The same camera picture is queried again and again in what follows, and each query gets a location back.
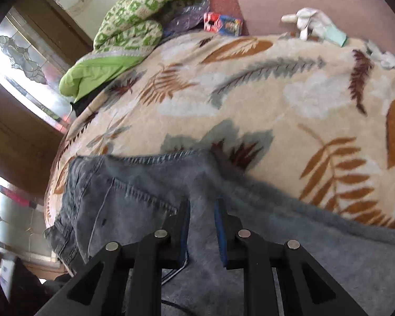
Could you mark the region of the blue denim pants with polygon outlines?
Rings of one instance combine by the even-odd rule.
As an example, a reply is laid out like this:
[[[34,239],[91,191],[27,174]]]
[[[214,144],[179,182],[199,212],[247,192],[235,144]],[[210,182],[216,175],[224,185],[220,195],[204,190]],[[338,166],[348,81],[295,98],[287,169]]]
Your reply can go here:
[[[395,230],[302,203],[208,150],[75,158],[45,238],[77,272],[110,241],[128,245],[161,228],[188,200],[190,263],[163,287],[163,296],[199,315],[241,315],[243,276],[220,260],[214,220],[219,198],[264,239],[299,241],[368,315],[395,310]]]

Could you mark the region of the leaf pattern beige blanket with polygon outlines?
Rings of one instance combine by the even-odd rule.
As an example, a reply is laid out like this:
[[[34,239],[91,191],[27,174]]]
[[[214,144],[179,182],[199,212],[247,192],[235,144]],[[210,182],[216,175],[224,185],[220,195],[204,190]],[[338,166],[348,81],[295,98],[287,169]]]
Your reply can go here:
[[[339,47],[290,33],[174,38],[72,123],[45,224],[60,211],[77,156],[210,148],[302,202],[395,229],[395,63],[359,39]]]

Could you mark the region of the wooden door with glass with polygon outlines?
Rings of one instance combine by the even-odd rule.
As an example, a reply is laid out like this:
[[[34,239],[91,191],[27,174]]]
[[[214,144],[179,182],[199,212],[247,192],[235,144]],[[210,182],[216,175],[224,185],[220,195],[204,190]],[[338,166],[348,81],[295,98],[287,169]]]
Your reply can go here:
[[[44,195],[57,147],[75,118],[58,84],[92,47],[53,0],[16,0],[0,23],[0,254],[48,273]]]

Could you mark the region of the pale green white glove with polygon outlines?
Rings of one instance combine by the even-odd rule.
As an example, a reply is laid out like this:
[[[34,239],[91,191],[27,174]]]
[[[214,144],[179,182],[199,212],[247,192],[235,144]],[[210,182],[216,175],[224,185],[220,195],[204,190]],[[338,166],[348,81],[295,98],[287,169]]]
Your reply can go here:
[[[374,42],[368,40],[365,42],[368,56],[383,68],[391,70],[395,68],[395,56],[389,51],[382,51]]]

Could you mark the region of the green patterned quilt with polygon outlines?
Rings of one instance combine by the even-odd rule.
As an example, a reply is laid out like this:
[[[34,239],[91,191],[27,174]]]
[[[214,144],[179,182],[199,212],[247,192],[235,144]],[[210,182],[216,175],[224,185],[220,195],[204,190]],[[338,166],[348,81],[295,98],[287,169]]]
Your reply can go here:
[[[158,17],[171,1],[174,0],[119,0],[105,15],[93,50],[60,79],[60,93],[79,101],[141,63],[163,40]]]

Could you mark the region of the purple plastic bag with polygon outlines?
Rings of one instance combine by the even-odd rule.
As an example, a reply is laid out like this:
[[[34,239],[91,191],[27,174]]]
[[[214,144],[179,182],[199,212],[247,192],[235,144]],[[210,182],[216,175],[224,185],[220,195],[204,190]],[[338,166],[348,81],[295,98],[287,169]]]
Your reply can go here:
[[[203,29],[204,14],[209,12],[210,0],[174,0],[160,11],[158,21],[163,38]]]

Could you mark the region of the red blue small box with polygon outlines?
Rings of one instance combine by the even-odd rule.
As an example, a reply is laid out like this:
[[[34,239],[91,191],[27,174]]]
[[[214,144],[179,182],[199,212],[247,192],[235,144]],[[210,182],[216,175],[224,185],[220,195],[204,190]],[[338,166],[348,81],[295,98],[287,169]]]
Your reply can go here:
[[[207,12],[203,16],[204,30],[211,33],[218,33],[225,36],[240,36],[242,33],[243,21],[231,16]]]

